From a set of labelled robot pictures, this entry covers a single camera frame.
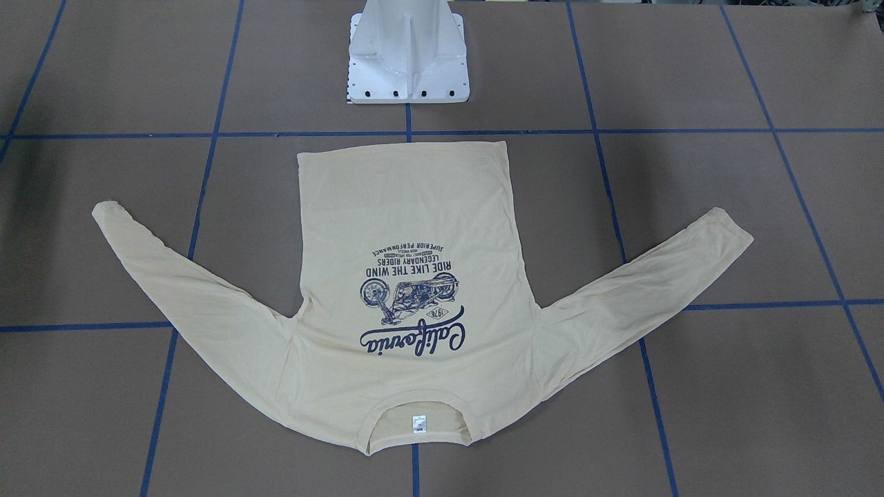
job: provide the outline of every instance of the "white metal bracket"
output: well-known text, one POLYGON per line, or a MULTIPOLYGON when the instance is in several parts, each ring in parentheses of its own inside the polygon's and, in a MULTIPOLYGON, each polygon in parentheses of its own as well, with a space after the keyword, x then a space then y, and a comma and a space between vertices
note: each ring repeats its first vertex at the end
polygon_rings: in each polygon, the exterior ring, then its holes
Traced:
POLYGON ((469 98, 463 18, 446 0, 368 0, 350 21, 350 103, 469 98))

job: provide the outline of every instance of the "white tag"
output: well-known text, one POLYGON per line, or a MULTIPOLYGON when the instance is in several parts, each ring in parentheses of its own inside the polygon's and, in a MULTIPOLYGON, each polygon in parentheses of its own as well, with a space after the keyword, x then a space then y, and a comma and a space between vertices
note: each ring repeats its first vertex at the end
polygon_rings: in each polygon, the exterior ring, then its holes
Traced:
POLYGON ((411 426, 415 429, 415 433, 427 432, 427 416, 412 416, 411 426))

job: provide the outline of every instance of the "upside-down shirt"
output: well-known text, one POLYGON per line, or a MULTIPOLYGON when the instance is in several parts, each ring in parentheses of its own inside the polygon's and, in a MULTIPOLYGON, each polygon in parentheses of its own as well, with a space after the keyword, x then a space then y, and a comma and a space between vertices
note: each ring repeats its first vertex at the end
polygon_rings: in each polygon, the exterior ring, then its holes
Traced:
POLYGON ((504 142, 298 155, 303 304, 280 315, 175 253, 117 203, 93 216, 203 360, 292 430, 371 455, 468 445, 682 310, 749 246, 712 209, 541 309, 504 142))

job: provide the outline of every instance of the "gray floor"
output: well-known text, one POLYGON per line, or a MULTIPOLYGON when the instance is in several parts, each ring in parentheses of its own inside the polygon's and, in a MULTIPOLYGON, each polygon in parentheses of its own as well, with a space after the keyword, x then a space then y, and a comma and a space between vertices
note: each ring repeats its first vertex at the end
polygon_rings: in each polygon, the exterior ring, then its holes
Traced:
POLYGON ((456 3, 472 96, 406 108, 344 102, 362 2, 239 7, 0 3, 0 494, 884 494, 872 15, 456 3), (295 155, 409 140, 507 141, 541 305, 713 206, 756 241, 503 432, 368 458, 246 404, 89 216, 118 200, 291 315, 295 155))

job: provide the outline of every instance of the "motorcycle graphic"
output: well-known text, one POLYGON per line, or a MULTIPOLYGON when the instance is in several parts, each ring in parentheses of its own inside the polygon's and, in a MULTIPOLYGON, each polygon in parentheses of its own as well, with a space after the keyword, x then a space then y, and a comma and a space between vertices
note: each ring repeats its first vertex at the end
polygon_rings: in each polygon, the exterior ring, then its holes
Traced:
POLYGON ((359 292, 365 305, 379 307, 384 313, 381 325, 398 325, 402 319, 414 315, 418 310, 437 306, 440 302, 453 302, 457 286, 457 279, 448 272, 423 281, 401 281, 396 284, 390 307, 386 305, 390 286, 382 279, 367 279, 359 292))

